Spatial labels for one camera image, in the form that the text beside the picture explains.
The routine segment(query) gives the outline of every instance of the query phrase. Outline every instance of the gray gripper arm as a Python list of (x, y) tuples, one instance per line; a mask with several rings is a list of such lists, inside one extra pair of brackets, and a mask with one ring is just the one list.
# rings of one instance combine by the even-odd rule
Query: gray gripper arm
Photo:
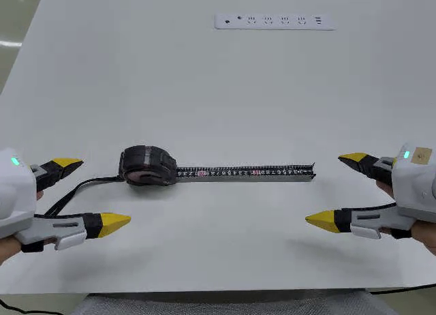
[(381, 228), (390, 228), (396, 239), (410, 237), (409, 230), (416, 221), (416, 218), (400, 215), (396, 204), (350, 210), (350, 230), (360, 237), (380, 239)]
[(49, 241), (55, 244), (55, 250), (63, 250), (83, 243), (87, 238), (87, 230), (81, 217), (35, 217), (29, 228), (17, 232), (14, 236), (23, 245)]

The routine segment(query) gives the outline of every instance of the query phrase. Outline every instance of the green indicator light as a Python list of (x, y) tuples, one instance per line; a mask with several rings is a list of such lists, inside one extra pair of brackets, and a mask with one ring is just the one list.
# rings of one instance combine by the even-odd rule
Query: green indicator light
[(11, 158), (11, 161), (14, 163), (14, 165), (20, 165), (20, 162), (15, 157)]

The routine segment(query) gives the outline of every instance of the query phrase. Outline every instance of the tape measure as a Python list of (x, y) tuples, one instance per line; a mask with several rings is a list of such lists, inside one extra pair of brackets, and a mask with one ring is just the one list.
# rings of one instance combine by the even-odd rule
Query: tape measure
[(134, 146), (122, 152), (119, 176), (132, 185), (171, 185), (176, 182), (292, 182), (311, 181), (312, 165), (177, 167), (170, 154), (153, 146)]

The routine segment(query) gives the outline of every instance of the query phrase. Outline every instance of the floor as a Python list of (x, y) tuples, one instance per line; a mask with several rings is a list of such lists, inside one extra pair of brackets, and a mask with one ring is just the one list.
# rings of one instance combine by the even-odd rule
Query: floor
[[(9, 76), (21, 43), (40, 0), (0, 0), (0, 93)], [(8, 295), (1, 298), (24, 310), (58, 311), (70, 314), (85, 295)], [(383, 300), (400, 315), (436, 312), (436, 288), (393, 295)], [(0, 315), (16, 314), (0, 308)]]

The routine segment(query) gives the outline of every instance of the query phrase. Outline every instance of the tan label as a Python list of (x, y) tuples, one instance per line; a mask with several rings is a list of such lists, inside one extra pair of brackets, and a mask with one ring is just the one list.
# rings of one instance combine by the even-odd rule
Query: tan label
[(411, 162), (419, 165), (427, 165), (430, 162), (431, 151), (432, 149), (429, 148), (416, 148)]

